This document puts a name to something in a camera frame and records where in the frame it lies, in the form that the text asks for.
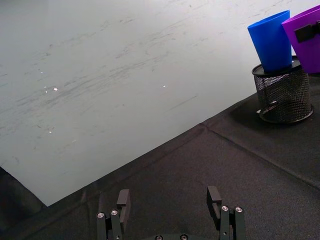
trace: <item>blue cup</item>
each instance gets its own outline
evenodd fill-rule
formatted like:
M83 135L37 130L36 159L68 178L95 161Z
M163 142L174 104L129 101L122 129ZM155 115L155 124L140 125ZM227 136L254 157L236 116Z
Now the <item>blue cup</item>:
M291 44L282 26L289 18L290 11L287 10L248 26L265 72L275 72L292 64Z

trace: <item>black tablecloth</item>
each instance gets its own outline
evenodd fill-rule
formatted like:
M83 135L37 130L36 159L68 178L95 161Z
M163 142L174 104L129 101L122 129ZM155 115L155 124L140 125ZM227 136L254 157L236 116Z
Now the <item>black tablecloth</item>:
M206 188L245 209L248 240L320 239L320 79L313 116L294 125L261 121L256 95L238 102L6 232L2 239L94 240L99 196L111 210L130 189L127 240L188 233L214 239Z

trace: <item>plastic cup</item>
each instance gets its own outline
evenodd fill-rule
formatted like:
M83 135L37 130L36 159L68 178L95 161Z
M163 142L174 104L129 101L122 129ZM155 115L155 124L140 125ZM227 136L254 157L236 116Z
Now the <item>plastic cup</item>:
M290 11L287 10L248 26L265 72L275 72L292 64L291 44L282 27L289 18Z
M320 21L320 5L282 23L303 70L308 74L320 73L320 34L299 43L295 31L307 25L315 25L317 21Z

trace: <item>table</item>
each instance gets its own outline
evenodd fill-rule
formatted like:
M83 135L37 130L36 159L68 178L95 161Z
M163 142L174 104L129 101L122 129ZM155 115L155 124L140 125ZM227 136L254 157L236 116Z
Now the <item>table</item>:
M11 228L6 239L93 240L99 195L115 207L130 189L126 239L188 233L214 239L207 186L245 209L248 240L320 239L320 78L315 113L294 125L261 121L256 95L186 131Z

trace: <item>mesh cylinder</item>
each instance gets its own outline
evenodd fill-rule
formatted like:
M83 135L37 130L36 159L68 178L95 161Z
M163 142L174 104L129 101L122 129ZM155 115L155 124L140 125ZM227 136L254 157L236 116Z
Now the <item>mesh cylinder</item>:
M313 113L308 75L297 59L282 71L266 73L261 65L252 70L260 103L260 117L270 123L295 123Z

